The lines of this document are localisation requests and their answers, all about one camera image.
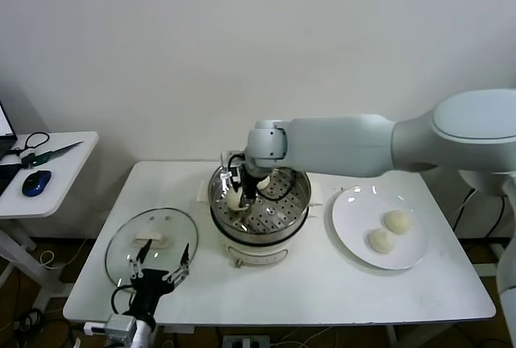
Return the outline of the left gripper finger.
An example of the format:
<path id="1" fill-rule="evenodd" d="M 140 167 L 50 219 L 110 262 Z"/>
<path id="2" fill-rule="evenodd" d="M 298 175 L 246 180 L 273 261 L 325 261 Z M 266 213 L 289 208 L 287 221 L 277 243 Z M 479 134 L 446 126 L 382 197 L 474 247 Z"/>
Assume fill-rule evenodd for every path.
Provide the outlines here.
<path id="1" fill-rule="evenodd" d="M 163 281 L 169 284 L 181 284 L 189 275 L 189 244 L 187 243 L 181 255 L 178 267 L 166 274 Z"/>
<path id="2" fill-rule="evenodd" d="M 141 279 L 144 277 L 142 266 L 151 248 L 151 245 L 152 240 L 147 240 L 147 242 L 139 249 L 137 256 L 134 259 L 129 259 L 131 269 L 131 280 Z"/>

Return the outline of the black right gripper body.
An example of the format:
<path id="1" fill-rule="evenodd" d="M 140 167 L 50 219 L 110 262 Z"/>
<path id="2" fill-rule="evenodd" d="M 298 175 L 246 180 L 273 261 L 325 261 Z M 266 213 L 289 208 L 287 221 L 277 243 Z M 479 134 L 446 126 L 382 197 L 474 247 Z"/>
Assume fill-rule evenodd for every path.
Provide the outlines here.
<path id="1" fill-rule="evenodd" d="M 246 168 L 243 168 L 243 198 L 247 203 L 253 203 L 257 196 L 259 180 L 252 176 Z"/>

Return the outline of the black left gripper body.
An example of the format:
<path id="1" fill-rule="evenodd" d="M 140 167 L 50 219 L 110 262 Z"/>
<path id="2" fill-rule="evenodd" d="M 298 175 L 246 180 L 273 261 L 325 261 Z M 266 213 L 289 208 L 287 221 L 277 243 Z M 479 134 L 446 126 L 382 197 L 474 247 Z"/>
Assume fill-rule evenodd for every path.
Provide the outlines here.
<path id="1" fill-rule="evenodd" d="M 131 279 L 135 295 L 129 309 L 123 314 L 146 323 L 155 323 L 154 315 L 160 298 L 176 288 L 170 278 L 165 278 L 166 275 L 166 271 L 144 268 L 141 278 Z"/>

